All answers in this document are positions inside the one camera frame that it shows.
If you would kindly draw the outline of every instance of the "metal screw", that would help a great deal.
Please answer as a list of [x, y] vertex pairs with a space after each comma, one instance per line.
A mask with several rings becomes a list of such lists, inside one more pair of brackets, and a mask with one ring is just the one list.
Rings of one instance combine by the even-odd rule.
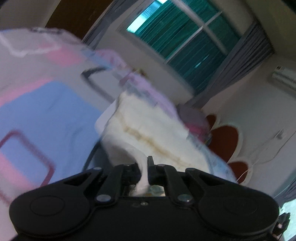
[[111, 199], [112, 199], [111, 196], [106, 194], [101, 194], [96, 197], [96, 200], [99, 202], [109, 202]]
[[181, 202], [190, 202], [193, 197], [189, 194], [181, 194], [178, 196], [178, 200]]

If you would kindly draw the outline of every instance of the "white cloth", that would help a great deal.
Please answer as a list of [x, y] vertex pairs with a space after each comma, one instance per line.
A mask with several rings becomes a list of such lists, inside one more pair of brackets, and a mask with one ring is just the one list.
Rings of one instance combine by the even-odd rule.
[[181, 122], [171, 119], [158, 106], [123, 92], [102, 134], [102, 144], [113, 165], [138, 164], [142, 177], [132, 193], [136, 196], [149, 188], [148, 156], [155, 164], [172, 165], [178, 171], [194, 167], [209, 173], [205, 156], [187, 140], [188, 133]]
[[117, 108], [117, 100], [115, 100], [97, 119], [94, 127], [99, 134], [99, 136], [102, 135], [108, 120], [112, 117], [114, 112], [116, 111]]

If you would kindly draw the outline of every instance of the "wooden door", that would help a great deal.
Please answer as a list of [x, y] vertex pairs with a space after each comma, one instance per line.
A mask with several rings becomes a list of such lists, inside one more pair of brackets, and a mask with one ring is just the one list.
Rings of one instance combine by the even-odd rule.
[[112, 0], [61, 0], [47, 28], [62, 28], [83, 39]]

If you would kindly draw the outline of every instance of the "air conditioner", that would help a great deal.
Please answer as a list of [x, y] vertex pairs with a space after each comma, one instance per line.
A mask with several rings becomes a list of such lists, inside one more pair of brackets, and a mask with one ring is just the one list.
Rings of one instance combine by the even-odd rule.
[[296, 71], [292, 69], [277, 66], [271, 75], [270, 82], [289, 94], [296, 94]]

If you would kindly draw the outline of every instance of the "gray curtain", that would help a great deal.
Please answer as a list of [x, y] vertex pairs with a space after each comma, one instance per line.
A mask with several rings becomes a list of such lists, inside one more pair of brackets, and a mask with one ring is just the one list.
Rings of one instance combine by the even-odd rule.
[[296, 199], [296, 177], [280, 194], [274, 198], [278, 205], [282, 207], [286, 202]]
[[89, 48], [95, 49], [110, 24], [137, 1], [138, 0], [114, 0], [103, 18], [84, 38], [83, 43], [87, 44]]
[[210, 98], [242, 79], [273, 52], [263, 28], [254, 22], [218, 67], [206, 89], [187, 104], [202, 108]]

